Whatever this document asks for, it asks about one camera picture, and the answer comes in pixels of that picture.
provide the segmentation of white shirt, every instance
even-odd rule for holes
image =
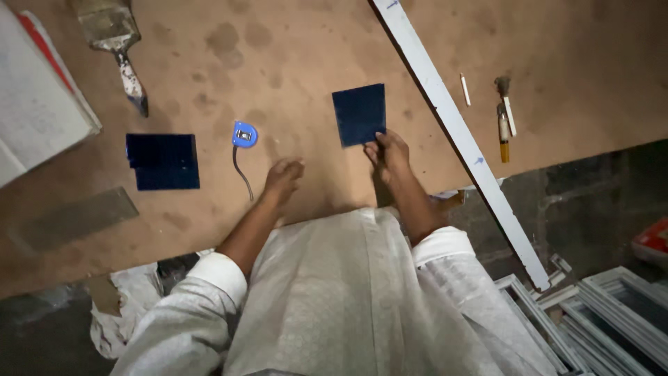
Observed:
[[[382,209],[272,231],[248,293],[232,260],[203,257],[112,375],[222,363],[224,375],[556,375],[465,232],[444,227],[411,250]]]

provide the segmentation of blue tape measure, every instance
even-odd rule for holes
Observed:
[[[244,179],[251,201],[253,200],[253,190],[251,189],[251,184],[248,183],[248,179],[246,179],[236,163],[236,150],[240,147],[247,149],[255,145],[256,142],[257,130],[254,126],[241,121],[234,122],[234,132],[232,133],[232,145],[234,145],[234,147],[232,147],[232,163],[234,163],[234,168],[241,178]]]
[[[236,147],[249,148],[257,142],[257,130],[255,127],[241,121],[234,122],[234,133],[232,134],[232,145]]]

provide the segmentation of black cable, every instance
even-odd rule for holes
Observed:
[[[236,146],[236,145],[232,148],[232,162],[234,163],[234,167],[235,167],[236,171],[239,173],[239,175],[241,175],[241,178],[244,179],[244,181],[246,182],[246,187],[248,187],[248,195],[250,195],[250,200],[252,201],[253,200],[253,190],[251,189],[251,184],[248,183],[248,179],[246,179],[244,174],[239,169],[239,166],[236,164],[236,150],[238,148],[239,147]]]

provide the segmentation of concrete floor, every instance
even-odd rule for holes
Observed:
[[[542,260],[560,254],[575,278],[623,264],[652,279],[661,272],[634,259],[629,242],[667,215],[666,187],[668,140],[516,175],[502,190]],[[526,280],[476,191],[450,220],[468,232],[493,279]],[[178,263],[172,269],[179,275]],[[174,279],[166,277],[167,285]],[[1,301],[0,376],[107,375],[114,362],[93,348],[90,307],[79,284]]]

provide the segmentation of white stick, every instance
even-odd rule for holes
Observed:
[[[510,135],[515,137],[517,135],[517,128],[515,128],[515,119],[512,117],[512,110],[510,109],[510,99],[503,97],[503,104],[506,106],[506,114],[508,114],[508,124],[510,124]]]
[[[466,87],[466,79],[464,74],[460,73],[460,78],[462,79],[462,87],[464,88],[464,98],[466,99],[466,106],[471,106],[471,98],[468,97],[468,88]]]
[[[452,139],[452,146],[459,152],[473,182],[478,186],[481,196],[487,201],[492,215],[524,264],[527,274],[537,289],[547,290],[550,282],[545,269],[517,217],[513,214],[506,196],[501,192],[492,170],[482,156],[462,115],[457,110],[429,54],[403,11],[401,3],[398,0],[373,0],[373,2],[401,48],[408,65],[415,73],[420,86],[436,109],[444,125],[444,132],[447,131]]]

